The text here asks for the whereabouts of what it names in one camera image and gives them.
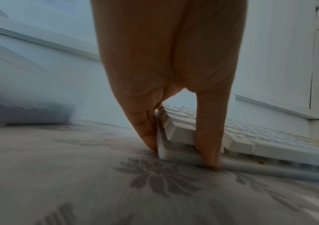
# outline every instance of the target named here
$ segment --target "floral tablecloth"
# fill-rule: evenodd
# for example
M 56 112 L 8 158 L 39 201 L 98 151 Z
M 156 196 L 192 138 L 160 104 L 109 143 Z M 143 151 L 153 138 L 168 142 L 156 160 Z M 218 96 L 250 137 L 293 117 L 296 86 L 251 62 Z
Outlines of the floral tablecloth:
M 163 162 L 132 129 L 0 128 L 0 225 L 319 225 L 319 183 Z

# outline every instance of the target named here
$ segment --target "keyboard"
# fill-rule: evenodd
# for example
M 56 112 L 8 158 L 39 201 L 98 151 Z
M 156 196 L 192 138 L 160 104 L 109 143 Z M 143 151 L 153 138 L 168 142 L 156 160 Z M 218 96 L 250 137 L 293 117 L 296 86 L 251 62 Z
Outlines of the keyboard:
M 156 113 L 159 158 L 206 166 L 195 148 L 196 110 L 162 104 Z M 319 142 L 226 119 L 223 169 L 319 181 Z

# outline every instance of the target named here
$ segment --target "gray fabric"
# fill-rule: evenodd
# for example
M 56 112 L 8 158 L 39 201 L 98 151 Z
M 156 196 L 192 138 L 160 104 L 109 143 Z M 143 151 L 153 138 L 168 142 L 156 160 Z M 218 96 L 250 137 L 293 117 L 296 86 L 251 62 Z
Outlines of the gray fabric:
M 111 125 L 7 126 L 0 224 L 319 225 L 319 183 L 163 162 Z

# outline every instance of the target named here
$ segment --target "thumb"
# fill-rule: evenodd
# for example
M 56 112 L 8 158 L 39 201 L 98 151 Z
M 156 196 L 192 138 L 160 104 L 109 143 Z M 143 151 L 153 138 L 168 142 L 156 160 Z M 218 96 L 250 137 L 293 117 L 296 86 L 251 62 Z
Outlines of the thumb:
M 203 160 L 212 167 L 220 166 L 230 88 L 197 93 L 197 128 L 195 142 Z

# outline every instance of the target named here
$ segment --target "finger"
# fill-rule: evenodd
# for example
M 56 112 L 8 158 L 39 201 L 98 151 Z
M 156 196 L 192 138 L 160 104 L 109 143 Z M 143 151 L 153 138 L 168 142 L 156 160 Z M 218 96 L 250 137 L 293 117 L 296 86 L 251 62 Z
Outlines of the finger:
M 224 134 L 230 88 L 197 93 L 196 146 L 211 167 L 220 166 L 221 142 Z
M 143 142 L 153 151 L 157 152 L 156 132 L 151 113 L 148 112 L 125 112 L 135 131 Z

